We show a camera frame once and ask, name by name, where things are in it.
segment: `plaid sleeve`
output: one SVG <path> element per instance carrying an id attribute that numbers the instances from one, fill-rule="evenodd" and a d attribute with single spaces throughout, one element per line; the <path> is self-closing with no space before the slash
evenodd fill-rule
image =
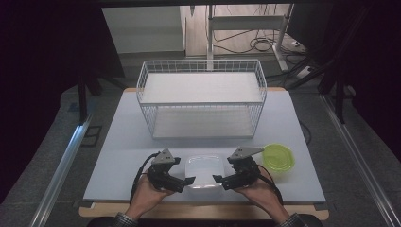
<path id="1" fill-rule="evenodd" d="M 276 227 L 307 227 L 307 225 L 300 219 L 298 214 L 293 214 L 284 223 Z"/>
<path id="2" fill-rule="evenodd" d="M 112 227 L 136 227 L 138 222 L 123 213 L 118 212 L 114 218 Z"/>

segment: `wall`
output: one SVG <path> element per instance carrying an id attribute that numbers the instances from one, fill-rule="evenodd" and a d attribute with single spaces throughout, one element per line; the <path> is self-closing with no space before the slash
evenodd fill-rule
<path id="1" fill-rule="evenodd" d="M 103 9 L 118 54 L 183 51 L 180 7 Z"/>

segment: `green object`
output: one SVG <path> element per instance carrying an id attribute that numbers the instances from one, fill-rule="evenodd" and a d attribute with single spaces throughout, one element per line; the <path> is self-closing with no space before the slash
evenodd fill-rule
<path id="1" fill-rule="evenodd" d="M 264 147 L 263 166 L 277 172 L 285 172 L 295 165 L 292 151 L 281 144 L 269 144 Z"/>

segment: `gray carpet floor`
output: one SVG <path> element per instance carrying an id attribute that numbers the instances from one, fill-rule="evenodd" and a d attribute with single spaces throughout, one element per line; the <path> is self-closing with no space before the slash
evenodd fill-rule
<path id="1" fill-rule="evenodd" d="M 119 79 L 128 86 L 134 86 L 140 66 L 124 67 L 125 79 Z M 267 67 L 265 75 L 275 75 L 277 70 Z M 95 113 L 89 131 L 101 129 L 98 140 L 85 138 L 62 187 L 56 204 L 50 213 L 46 226 L 86 226 L 90 221 L 78 214 L 78 204 L 96 164 L 97 156 L 106 138 L 114 112 L 122 95 L 122 90 L 107 81 L 99 80 L 103 93 L 90 96 L 95 105 Z M 270 86 L 279 85 L 276 80 Z M 327 199 L 330 218 L 324 226 L 386 226 L 372 196 L 350 158 L 332 120 L 323 106 L 316 85 L 319 78 L 290 91 L 296 113 L 311 132 L 309 151 Z M 78 123 L 78 89 L 71 88 L 61 97 L 61 107 L 56 119 L 43 140 L 26 171 L 0 205 L 0 226 L 28 226 L 42 199 L 55 169 L 68 145 Z M 397 214 L 401 213 L 401 165 L 392 152 L 363 121 L 353 108 L 351 100 L 344 102 L 346 127 L 371 170 L 390 198 Z M 204 226 L 223 226 L 221 223 Z M 236 226 L 256 226 L 238 223 Z"/>

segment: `white wire basket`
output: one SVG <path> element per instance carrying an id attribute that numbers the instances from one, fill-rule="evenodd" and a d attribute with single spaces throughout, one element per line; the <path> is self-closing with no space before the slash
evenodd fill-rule
<path id="1" fill-rule="evenodd" d="M 266 99 L 258 60 L 145 61 L 137 98 L 153 138 L 252 138 Z"/>

